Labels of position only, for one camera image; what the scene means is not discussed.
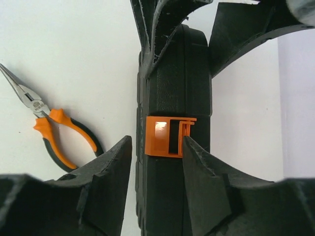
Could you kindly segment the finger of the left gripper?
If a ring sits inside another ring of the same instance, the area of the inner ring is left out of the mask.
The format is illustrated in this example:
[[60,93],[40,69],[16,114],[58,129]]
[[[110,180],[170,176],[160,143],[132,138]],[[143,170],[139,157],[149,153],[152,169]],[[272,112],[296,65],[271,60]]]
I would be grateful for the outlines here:
[[311,28],[291,14],[284,0],[219,2],[208,46],[210,74],[215,77],[270,39]]
[[139,74],[148,78],[168,47],[176,29],[211,0],[132,0],[131,7],[141,44]]

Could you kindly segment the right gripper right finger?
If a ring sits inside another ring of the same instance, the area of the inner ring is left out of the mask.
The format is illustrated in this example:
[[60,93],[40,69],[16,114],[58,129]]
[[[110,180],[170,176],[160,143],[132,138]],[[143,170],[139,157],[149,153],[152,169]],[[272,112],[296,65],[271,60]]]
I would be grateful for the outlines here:
[[312,236],[315,181],[253,177],[183,141],[183,168],[195,236]]

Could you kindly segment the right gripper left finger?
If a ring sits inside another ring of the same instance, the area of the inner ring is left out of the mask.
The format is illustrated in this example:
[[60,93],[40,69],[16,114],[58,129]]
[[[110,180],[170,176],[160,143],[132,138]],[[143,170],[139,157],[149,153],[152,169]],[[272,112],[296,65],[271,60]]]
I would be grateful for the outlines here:
[[58,180],[0,177],[3,236],[118,236],[126,205],[132,139]]

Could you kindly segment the black plastic tool case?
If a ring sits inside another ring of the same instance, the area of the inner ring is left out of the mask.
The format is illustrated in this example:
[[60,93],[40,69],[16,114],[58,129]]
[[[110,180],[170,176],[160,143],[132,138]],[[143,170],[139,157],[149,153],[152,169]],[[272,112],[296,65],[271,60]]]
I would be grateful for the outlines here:
[[137,85],[136,213],[143,236],[190,236],[183,163],[144,153],[148,116],[172,117],[170,144],[178,150],[179,118],[196,118],[191,137],[210,149],[211,76],[203,32],[180,25],[157,67]]

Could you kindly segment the orange black needle-nose pliers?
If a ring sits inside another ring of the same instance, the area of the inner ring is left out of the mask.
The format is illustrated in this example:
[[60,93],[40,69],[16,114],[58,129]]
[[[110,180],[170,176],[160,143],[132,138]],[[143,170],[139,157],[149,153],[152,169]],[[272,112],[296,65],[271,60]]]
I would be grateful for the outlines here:
[[48,154],[62,170],[69,173],[78,167],[59,149],[50,123],[51,120],[79,133],[90,145],[96,157],[104,154],[100,141],[87,126],[66,115],[63,109],[49,109],[48,105],[43,102],[42,98],[35,91],[17,83],[18,77],[3,64],[0,65],[0,71],[19,97],[19,100],[36,116],[33,128],[42,135]]

